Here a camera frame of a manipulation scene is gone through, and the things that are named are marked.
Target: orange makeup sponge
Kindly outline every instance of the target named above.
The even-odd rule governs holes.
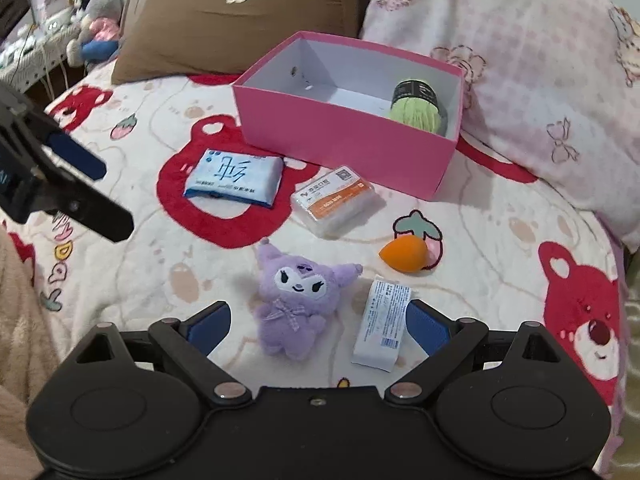
[[[427,266],[429,250],[422,238],[399,236],[378,253],[382,261],[399,272],[418,272]]]

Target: pink pillow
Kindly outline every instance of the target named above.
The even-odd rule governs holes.
[[[462,67],[464,129],[597,213],[632,251],[639,35],[609,0],[372,0],[363,31]]]

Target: ball of yarn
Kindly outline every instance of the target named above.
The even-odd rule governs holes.
[[[382,248],[382,261],[399,272],[418,272],[428,264],[429,250],[422,238],[402,235]]]
[[[438,98],[431,86],[419,79],[400,82],[394,91],[389,119],[425,132],[440,134],[442,119],[438,110]]]

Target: orange label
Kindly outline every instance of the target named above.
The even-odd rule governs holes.
[[[317,219],[324,218],[330,215],[333,211],[338,209],[342,204],[351,200],[353,197],[358,196],[360,193],[367,190],[367,186],[362,179],[354,182],[348,187],[331,193],[317,202],[307,207],[308,211]]]

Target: blue wet wipes package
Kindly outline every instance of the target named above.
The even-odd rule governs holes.
[[[284,161],[279,156],[207,150],[187,177],[184,196],[227,198],[271,207],[283,167]]]

